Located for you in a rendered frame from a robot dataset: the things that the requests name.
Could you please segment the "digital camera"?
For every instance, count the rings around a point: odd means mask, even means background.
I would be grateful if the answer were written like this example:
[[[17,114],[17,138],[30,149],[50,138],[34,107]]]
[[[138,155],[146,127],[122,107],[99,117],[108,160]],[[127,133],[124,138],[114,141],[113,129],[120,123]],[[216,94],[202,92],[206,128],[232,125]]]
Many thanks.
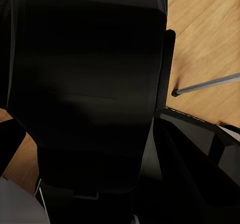
[[[166,107],[168,0],[0,0],[0,109],[37,144],[41,179],[73,198],[138,185]]]

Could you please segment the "camera tripod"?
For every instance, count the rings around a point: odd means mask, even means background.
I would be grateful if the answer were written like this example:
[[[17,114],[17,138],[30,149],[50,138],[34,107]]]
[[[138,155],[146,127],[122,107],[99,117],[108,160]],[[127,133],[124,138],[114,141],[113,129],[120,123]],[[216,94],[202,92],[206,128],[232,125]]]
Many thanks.
[[[193,91],[197,91],[197,90],[201,90],[201,89],[205,89],[205,88],[210,88],[210,87],[214,87],[214,86],[218,86],[218,85],[222,85],[222,84],[227,84],[227,83],[231,83],[231,82],[235,82],[235,81],[240,81],[240,72],[236,73],[236,74],[232,74],[232,75],[228,75],[225,77],[221,77],[218,79],[214,79],[211,81],[207,81],[204,83],[200,83],[200,84],[196,84],[193,86],[189,86],[186,88],[182,88],[182,89],[174,89],[172,92],[172,95],[174,97],[177,97],[181,94],[184,93],[188,93],[188,92],[193,92]]]

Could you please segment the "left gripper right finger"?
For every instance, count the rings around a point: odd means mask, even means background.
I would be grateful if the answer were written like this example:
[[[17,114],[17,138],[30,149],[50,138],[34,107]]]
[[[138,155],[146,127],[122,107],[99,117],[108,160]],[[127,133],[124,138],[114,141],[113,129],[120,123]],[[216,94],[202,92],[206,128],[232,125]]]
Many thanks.
[[[240,186],[174,123],[155,117],[153,138],[172,224],[240,224]]]

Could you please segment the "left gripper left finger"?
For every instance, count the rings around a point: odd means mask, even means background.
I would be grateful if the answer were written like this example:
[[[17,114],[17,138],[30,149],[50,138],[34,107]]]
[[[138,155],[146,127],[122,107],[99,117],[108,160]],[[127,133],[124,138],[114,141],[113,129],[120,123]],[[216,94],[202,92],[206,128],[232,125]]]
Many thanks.
[[[26,131],[15,119],[0,122],[0,177],[25,137]]]

